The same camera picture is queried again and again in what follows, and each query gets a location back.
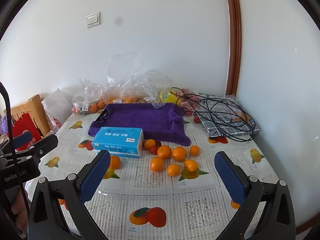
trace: light switch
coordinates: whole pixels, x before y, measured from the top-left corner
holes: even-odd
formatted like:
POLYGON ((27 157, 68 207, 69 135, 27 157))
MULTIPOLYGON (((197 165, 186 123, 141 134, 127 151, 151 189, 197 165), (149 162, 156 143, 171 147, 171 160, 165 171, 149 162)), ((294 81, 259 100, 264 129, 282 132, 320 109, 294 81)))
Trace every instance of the light switch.
POLYGON ((87 16, 87 28, 96 26, 100 23, 100 13, 91 14, 87 16))

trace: purple cloth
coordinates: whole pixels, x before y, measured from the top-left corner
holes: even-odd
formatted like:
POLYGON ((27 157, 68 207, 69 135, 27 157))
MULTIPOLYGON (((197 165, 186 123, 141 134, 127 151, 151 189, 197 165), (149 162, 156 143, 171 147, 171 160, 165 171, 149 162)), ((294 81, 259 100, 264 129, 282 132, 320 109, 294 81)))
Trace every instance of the purple cloth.
POLYGON ((184 133, 183 110, 173 103, 160 108, 152 104, 108 104, 105 115, 101 114, 89 128, 89 135, 95 136, 101 127, 142 128, 145 139, 190 145, 184 133))

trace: black cable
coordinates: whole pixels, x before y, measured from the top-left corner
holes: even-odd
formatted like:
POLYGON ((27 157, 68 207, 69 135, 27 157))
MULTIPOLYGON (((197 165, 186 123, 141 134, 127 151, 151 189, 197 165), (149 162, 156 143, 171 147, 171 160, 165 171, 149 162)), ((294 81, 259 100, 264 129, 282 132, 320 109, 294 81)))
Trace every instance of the black cable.
POLYGON ((174 94, 177 97, 176 104, 177 104, 177 102, 179 101, 180 98, 184 98, 186 101, 189 102, 189 104, 191 105, 191 107, 194 110, 194 111, 186 111, 185 110, 185 112, 197 113, 203 119, 212 122, 215 125, 217 131, 220 134, 222 134, 222 136, 228 137, 231 140, 234 140, 234 141, 237 141, 237 142, 247 142, 247 141, 253 140, 252 137, 250 137, 249 139, 243 139, 243 138, 240 138, 240 137, 238 137, 236 135, 229 134, 228 132, 226 132, 225 130, 222 129, 222 126, 232 127, 233 129, 235 129, 235 130, 237 130, 239 132, 248 132, 250 135, 254 135, 255 134, 255 127, 256 127, 255 120, 252 118, 251 115, 249 115, 246 111, 244 111, 235 102, 233 102, 233 101, 231 101, 229 99, 226 99, 226 98, 209 98, 209 97, 204 97, 204 96, 193 94, 193 93, 187 93, 186 94, 182 89, 176 88, 176 87, 172 87, 172 89, 178 89, 178 90, 182 91, 182 93, 183 93, 183 95, 178 95, 178 94, 176 94, 176 93, 171 91, 171 93, 174 94), (202 99, 200 99, 197 102, 197 101, 195 101, 195 100, 193 100, 193 99, 191 99, 189 97, 191 95, 197 96, 197 97, 202 98, 202 99), (209 109, 208 101, 215 102, 215 103, 213 103, 213 106, 210 109, 209 109), (195 107, 193 106, 192 102, 196 103, 199 106, 201 106, 202 108, 204 108, 205 111, 198 111, 197 109, 195 109, 195 107), (230 112, 212 111, 212 109, 219 103, 224 104, 225 107, 230 109, 231 113, 230 112), (234 111, 234 109, 232 109, 232 107, 235 108, 236 110, 241 111, 241 115, 238 115, 234 111), (207 118, 206 116, 203 116, 201 113, 208 113, 210 115, 210 118, 207 118), (216 114, 228 114, 228 115, 235 116, 235 117, 239 118, 243 122, 243 124, 237 125, 235 123, 235 125, 232 125, 232 124, 228 123, 226 120, 222 119, 221 115, 218 116, 216 114))
POLYGON ((28 199, 27 199, 26 193, 24 191, 23 182, 21 179, 20 171, 19 171, 16 150, 14 149, 14 145, 13 145, 11 108, 10 108, 9 95, 8 95, 7 90, 5 90, 5 88, 1 82, 0 82, 0 93, 1 93, 2 97, 4 98, 4 102, 5 102, 5 110, 6 110, 6 114, 7 114, 7 123, 8 123, 9 144, 10 144, 10 148, 11 148, 11 152, 12 152, 13 164, 14 164, 14 167, 15 167, 15 170, 17 173, 19 187, 20 187, 20 190, 21 190, 21 193, 23 196, 23 201, 26 206, 27 216, 29 219, 30 208, 29 208, 28 199))

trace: human hand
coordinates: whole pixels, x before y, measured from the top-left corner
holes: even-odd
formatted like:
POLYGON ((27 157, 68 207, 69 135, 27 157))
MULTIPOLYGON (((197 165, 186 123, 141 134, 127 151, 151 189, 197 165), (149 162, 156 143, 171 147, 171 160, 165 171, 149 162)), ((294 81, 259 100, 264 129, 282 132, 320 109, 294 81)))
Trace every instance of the human hand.
POLYGON ((19 228, 23 233, 26 234, 28 229, 28 216, 27 216, 27 210, 26 210, 26 206, 24 205, 24 200, 23 200, 23 196, 20 188, 18 188, 16 200, 11 205, 11 211, 14 215, 17 215, 17 218, 16 218, 17 228, 19 228))

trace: wooden chair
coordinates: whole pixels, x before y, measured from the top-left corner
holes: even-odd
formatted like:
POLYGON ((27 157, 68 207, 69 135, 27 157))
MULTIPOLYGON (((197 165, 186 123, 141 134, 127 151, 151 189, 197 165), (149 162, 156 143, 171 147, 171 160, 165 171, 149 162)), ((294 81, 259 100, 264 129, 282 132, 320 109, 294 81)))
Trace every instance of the wooden chair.
POLYGON ((39 94, 33 96, 25 103, 11 107, 11 118, 14 122, 24 113, 29 113, 35 126, 40 129, 43 136, 50 131, 39 94))

